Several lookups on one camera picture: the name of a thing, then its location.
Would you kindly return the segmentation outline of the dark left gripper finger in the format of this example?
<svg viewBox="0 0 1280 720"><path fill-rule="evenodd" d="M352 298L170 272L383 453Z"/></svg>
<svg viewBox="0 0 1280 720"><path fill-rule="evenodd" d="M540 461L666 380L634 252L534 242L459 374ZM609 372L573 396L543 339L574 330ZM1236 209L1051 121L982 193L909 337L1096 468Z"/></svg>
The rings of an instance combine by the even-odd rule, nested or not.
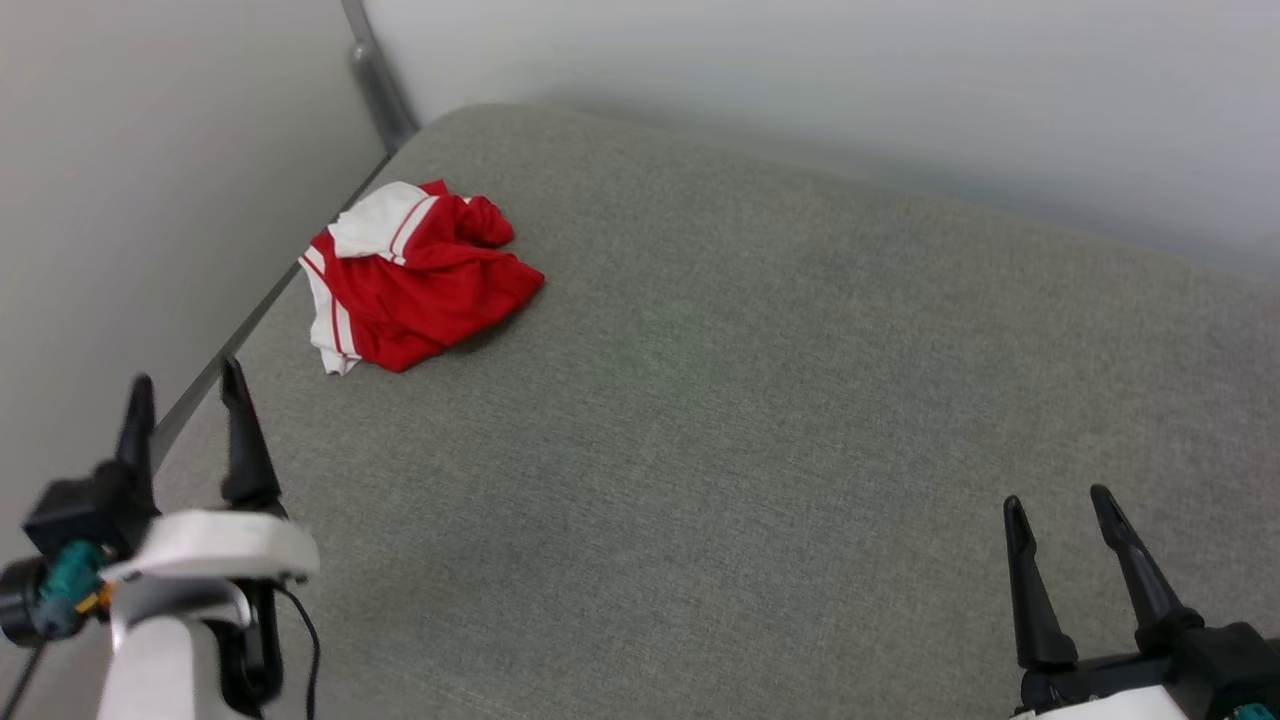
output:
<svg viewBox="0 0 1280 720"><path fill-rule="evenodd" d="M233 511L284 516L282 488L242 365L221 357L221 401L228 419L228 464L221 498Z"/></svg>
<svg viewBox="0 0 1280 720"><path fill-rule="evenodd" d="M140 493L154 492L151 439L156 428L155 391L150 375L137 375L131 386L115 450L115 461L131 471Z"/></svg>

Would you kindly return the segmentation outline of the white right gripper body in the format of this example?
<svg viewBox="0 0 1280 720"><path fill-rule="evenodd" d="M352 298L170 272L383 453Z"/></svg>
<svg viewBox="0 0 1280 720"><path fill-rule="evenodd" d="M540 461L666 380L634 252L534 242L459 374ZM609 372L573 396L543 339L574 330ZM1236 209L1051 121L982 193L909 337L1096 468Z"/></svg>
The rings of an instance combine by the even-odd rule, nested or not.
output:
<svg viewBox="0 0 1280 720"><path fill-rule="evenodd" d="M1164 687L1170 653L1112 653L1074 664L1025 659L1012 719L1187 719Z"/></svg>

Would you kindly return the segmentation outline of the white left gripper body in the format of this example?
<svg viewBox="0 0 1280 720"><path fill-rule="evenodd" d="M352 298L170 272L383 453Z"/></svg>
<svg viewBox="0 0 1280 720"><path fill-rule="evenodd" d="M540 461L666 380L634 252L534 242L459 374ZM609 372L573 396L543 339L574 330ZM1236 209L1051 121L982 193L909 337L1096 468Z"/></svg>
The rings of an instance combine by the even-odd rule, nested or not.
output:
<svg viewBox="0 0 1280 720"><path fill-rule="evenodd" d="M111 661L104 711L261 711L282 692L276 592L319 568L315 539L265 512L154 520L105 568Z"/></svg>

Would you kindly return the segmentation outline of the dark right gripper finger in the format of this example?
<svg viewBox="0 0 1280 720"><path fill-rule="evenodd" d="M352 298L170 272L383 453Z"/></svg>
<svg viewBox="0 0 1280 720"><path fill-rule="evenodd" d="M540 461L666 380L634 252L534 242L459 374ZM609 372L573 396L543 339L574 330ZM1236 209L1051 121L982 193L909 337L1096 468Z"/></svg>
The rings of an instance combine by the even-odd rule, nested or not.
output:
<svg viewBox="0 0 1280 720"><path fill-rule="evenodd" d="M1170 585L1126 514L1106 486L1091 487L1103 542L1115 552L1137 620L1135 644L1144 656L1170 653L1175 639L1204 626Z"/></svg>
<svg viewBox="0 0 1280 720"><path fill-rule="evenodd" d="M1036 561L1036 536L1018 496L1004 501L1004 533L1018 666L1059 671L1075 666L1074 641L1062 632Z"/></svg>

